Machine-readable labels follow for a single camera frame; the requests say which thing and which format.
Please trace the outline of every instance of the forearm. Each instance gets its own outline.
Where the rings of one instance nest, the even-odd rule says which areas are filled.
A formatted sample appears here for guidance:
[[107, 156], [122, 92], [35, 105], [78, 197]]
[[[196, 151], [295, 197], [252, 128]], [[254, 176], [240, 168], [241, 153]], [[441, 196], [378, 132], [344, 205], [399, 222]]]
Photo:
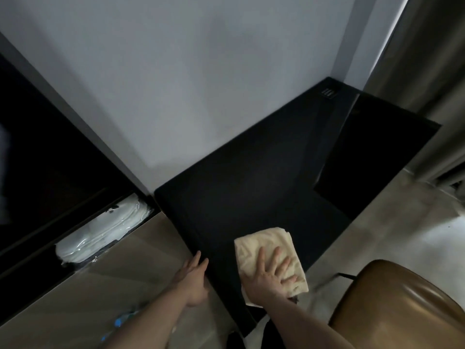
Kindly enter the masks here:
[[287, 349], [353, 349], [339, 333], [312, 318], [288, 299], [270, 296], [263, 307]]
[[160, 294], [146, 309], [112, 335], [105, 349], [163, 349], [181, 312], [186, 295], [177, 288]]

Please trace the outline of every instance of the beige towel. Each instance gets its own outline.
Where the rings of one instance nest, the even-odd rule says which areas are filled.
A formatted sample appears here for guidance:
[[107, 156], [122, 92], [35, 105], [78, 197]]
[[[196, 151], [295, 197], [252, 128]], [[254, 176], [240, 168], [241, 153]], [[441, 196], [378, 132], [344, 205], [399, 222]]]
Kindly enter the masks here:
[[[242, 236], [234, 240], [236, 248], [236, 261], [239, 273], [244, 273], [248, 276], [253, 276], [257, 269], [257, 257], [260, 247], [264, 247], [265, 252], [265, 266], [271, 260], [273, 251], [276, 246], [281, 247], [281, 255], [278, 259], [278, 264], [284, 260], [286, 256], [291, 258], [291, 264], [283, 275], [283, 279], [290, 276], [297, 275], [299, 279], [290, 286], [287, 286], [287, 297], [292, 297], [300, 293], [308, 292], [307, 281], [305, 280], [305, 273], [300, 264], [297, 253], [295, 252], [294, 244], [292, 242], [291, 234], [282, 228], [270, 228], [258, 231], [253, 234]], [[246, 304], [249, 306], [256, 306], [248, 299], [244, 289], [242, 295]]]

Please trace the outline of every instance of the left hand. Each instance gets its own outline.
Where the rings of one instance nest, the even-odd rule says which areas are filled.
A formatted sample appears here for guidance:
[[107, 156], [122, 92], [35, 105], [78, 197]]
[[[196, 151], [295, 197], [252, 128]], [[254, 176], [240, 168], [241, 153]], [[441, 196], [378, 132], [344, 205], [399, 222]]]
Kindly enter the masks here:
[[208, 297], [208, 289], [204, 285], [205, 271], [208, 258], [199, 265], [201, 252], [197, 251], [191, 260], [184, 262], [182, 268], [176, 272], [169, 288], [176, 289], [186, 297], [186, 305], [196, 306]]

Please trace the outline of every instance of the hand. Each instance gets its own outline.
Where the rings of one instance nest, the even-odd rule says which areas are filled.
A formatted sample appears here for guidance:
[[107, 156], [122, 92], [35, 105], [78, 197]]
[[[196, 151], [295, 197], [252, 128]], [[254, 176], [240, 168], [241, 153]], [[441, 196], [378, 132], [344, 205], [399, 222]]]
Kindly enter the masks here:
[[287, 279], [282, 279], [283, 274], [289, 267], [291, 259], [284, 258], [282, 264], [278, 266], [278, 258], [281, 254], [281, 249], [276, 247], [273, 252], [268, 268], [264, 266], [264, 248], [260, 247], [259, 256], [257, 259], [257, 270], [253, 277], [240, 275], [242, 285], [246, 291], [250, 301], [256, 305], [264, 306], [267, 300], [274, 297], [286, 298], [287, 294], [284, 289], [285, 285], [292, 284], [297, 280], [297, 276], [291, 276]]
[[199, 265], [200, 258], [201, 252], [197, 251], [192, 260], [185, 261], [168, 287], [168, 289], [175, 289], [182, 293], [188, 306], [197, 306], [208, 297], [208, 289], [204, 285], [208, 258], [205, 258]]

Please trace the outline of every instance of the gray curtain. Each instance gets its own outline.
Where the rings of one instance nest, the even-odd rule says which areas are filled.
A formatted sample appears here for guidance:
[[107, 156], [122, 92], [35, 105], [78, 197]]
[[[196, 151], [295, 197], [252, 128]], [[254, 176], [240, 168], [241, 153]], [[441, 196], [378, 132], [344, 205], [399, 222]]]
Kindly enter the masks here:
[[[465, 0], [409, 0], [365, 87], [443, 126], [409, 163], [438, 187], [465, 180]], [[465, 183], [459, 188], [465, 190]]]

